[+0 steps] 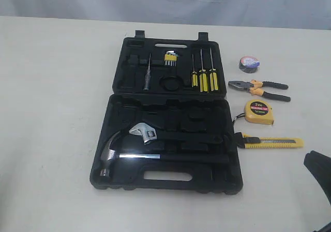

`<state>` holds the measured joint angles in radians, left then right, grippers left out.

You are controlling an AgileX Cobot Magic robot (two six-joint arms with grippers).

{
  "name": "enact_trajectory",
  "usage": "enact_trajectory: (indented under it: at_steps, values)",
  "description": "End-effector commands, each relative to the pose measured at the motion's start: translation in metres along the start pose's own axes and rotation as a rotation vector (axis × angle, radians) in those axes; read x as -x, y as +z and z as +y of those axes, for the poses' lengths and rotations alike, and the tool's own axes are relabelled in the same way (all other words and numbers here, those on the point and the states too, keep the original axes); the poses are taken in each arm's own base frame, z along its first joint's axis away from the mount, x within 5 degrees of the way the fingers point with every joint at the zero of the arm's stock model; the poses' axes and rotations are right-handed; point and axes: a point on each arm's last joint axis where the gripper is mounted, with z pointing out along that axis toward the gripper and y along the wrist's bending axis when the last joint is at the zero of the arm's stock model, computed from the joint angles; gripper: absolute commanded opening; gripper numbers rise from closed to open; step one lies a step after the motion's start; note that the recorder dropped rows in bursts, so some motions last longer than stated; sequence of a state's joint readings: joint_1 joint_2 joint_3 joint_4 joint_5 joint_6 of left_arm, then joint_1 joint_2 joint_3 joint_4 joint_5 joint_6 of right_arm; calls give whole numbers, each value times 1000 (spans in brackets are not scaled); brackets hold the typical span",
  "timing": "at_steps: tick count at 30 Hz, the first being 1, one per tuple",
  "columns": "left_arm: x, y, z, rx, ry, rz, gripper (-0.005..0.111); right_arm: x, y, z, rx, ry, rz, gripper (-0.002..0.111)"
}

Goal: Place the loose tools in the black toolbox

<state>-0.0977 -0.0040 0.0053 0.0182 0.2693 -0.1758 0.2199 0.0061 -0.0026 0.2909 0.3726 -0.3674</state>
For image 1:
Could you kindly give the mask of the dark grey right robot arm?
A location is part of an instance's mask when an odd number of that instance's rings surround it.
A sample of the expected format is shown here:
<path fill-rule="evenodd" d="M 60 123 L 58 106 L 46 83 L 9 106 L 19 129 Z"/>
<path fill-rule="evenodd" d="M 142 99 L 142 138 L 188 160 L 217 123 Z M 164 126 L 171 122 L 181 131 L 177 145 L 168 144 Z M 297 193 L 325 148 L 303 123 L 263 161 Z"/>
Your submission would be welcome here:
<path fill-rule="evenodd" d="M 314 176 L 330 202 L 330 157 L 312 150 L 305 155 L 304 165 Z"/>

